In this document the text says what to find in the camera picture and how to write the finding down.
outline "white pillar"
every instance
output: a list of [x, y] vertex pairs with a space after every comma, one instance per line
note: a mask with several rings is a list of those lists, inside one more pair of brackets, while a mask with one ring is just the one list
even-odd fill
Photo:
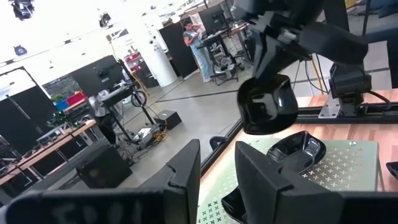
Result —
[[136, 11], [137, 6], [127, 4], [125, 7], [124, 25], [131, 34], [134, 46], [141, 53], [142, 58], [149, 67], [153, 76], [161, 87], [165, 87], [177, 80], [177, 76], [171, 66], [169, 59], [164, 53], [155, 35], [146, 27], [142, 13]]

